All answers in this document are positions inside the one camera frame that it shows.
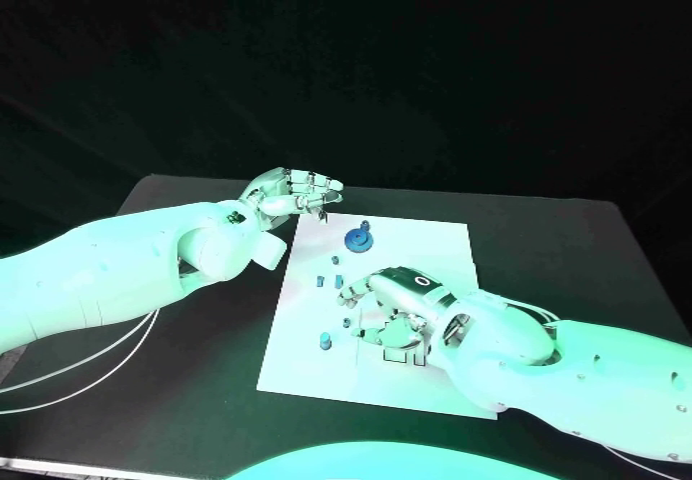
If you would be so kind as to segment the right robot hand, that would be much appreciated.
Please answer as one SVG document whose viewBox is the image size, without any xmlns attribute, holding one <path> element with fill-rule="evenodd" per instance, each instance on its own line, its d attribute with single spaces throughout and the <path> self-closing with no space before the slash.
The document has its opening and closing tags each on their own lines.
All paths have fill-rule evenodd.
<svg viewBox="0 0 692 480">
<path fill-rule="evenodd" d="M 385 315 L 383 327 L 359 327 L 351 335 L 363 342 L 395 350 L 418 347 L 442 332 L 454 317 L 457 298 L 444 284 L 409 267 L 386 267 L 346 286 L 336 302 L 353 309 L 373 295 Z"/>
</svg>

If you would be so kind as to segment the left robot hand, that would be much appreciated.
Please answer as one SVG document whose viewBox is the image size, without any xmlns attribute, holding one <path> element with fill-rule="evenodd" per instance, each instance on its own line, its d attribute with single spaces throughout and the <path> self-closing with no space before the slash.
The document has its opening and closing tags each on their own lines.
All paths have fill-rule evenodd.
<svg viewBox="0 0 692 480">
<path fill-rule="evenodd" d="M 253 209 L 261 230 L 268 231 L 291 215 L 310 215 L 326 224 L 326 206 L 343 200 L 343 189 L 343 183 L 326 175 L 277 167 L 249 182 L 239 200 Z"/>
</svg>

